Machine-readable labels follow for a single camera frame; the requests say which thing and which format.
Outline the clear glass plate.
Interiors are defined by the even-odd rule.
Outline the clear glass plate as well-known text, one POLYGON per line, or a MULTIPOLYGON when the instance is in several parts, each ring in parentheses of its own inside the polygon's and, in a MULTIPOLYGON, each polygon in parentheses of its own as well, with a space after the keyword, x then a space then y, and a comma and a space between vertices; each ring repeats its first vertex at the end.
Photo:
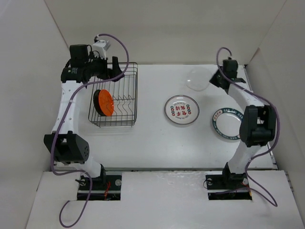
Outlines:
POLYGON ((194 91, 200 92, 209 86, 212 73, 204 67, 194 67, 186 77, 186 86, 194 91))

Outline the black plate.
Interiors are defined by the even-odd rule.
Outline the black plate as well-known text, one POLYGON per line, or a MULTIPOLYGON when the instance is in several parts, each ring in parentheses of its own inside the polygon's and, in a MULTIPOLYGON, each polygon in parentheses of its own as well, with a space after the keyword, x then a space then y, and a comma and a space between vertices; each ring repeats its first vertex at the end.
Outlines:
POLYGON ((96 90, 93 94, 93 105, 94 108, 96 110, 96 112, 100 115, 100 116, 105 116, 105 114, 102 112, 100 104, 99 104, 99 94, 100 94, 101 90, 96 90))

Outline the orange plate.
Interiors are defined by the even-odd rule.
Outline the orange plate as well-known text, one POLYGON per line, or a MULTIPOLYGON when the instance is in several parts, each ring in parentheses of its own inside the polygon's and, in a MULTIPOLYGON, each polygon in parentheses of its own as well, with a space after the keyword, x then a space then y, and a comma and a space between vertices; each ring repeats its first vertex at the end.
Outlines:
POLYGON ((114 101, 112 95, 105 89, 98 94, 98 105, 104 116, 112 116, 114 112, 114 101))

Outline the white plate red characters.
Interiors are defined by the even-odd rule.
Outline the white plate red characters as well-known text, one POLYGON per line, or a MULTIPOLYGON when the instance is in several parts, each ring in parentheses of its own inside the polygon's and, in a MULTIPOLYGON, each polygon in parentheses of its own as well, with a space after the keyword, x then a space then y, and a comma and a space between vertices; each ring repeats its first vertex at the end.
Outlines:
POLYGON ((167 100, 164 106, 166 117, 178 125, 190 125, 200 114, 198 103, 186 95, 176 95, 167 100))

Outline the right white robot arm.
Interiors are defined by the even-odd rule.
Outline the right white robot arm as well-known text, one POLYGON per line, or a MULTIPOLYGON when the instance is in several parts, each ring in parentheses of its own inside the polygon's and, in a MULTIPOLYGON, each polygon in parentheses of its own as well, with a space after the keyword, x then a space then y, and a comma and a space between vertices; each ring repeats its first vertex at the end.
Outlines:
POLYGON ((253 157, 275 137, 275 109, 242 87, 245 80, 237 76, 237 70, 237 60, 229 57, 210 79, 211 84, 224 89, 238 103, 244 114, 239 127, 239 146, 220 175, 206 176, 209 190, 242 188, 242 183, 248 180, 246 172, 253 157))

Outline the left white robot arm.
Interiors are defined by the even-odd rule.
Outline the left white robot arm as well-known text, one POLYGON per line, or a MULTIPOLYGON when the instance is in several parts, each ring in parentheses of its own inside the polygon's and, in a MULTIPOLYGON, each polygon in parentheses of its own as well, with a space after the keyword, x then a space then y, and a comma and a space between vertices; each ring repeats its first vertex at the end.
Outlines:
POLYGON ((70 59, 61 73, 61 101, 55 125, 43 142, 51 154, 51 163, 60 162, 87 172, 95 189, 105 187, 107 178, 103 167, 90 155, 88 142, 79 135, 81 101, 91 78, 118 81, 123 78, 118 58, 113 57, 108 68, 106 41, 93 45, 71 45, 70 59))

